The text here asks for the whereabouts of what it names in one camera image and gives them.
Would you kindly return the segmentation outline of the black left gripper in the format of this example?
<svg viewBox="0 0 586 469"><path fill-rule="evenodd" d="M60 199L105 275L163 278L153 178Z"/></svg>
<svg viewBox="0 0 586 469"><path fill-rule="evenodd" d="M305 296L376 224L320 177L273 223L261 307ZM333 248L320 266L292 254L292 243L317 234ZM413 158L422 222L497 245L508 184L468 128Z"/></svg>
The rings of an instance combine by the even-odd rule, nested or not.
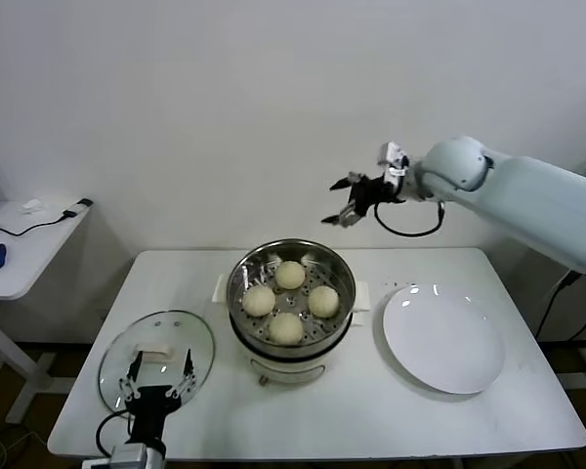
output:
<svg viewBox="0 0 586 469"><path fill-rule="evenodd" d="M137 378L142 361L143 352L139 351L130 363L126 375L119 379L120 393L134 420L129 441L161 442L167 416L181 407L180 397L188 397L195 392L196 376L192 353L191 349L187 349L181 379L173 388L171 385L157 385L138 389Z"/></svg>

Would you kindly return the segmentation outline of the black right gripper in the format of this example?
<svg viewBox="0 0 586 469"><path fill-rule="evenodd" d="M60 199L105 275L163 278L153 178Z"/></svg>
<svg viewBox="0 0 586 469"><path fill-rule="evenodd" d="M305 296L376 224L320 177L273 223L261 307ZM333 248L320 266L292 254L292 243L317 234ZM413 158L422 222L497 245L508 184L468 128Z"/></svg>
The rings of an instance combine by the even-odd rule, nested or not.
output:
<svg viewBox="0 0 586 469"><path fill-rule="evenodd" d="M338 214L329 215L321 224L348 228L358 223L367 214L369 208L381 203L404 203L399 196L401 185L394 185L382 176L370 179L362 173L349 172L329 189L331 191L351 188L349 202Z"/></svg>

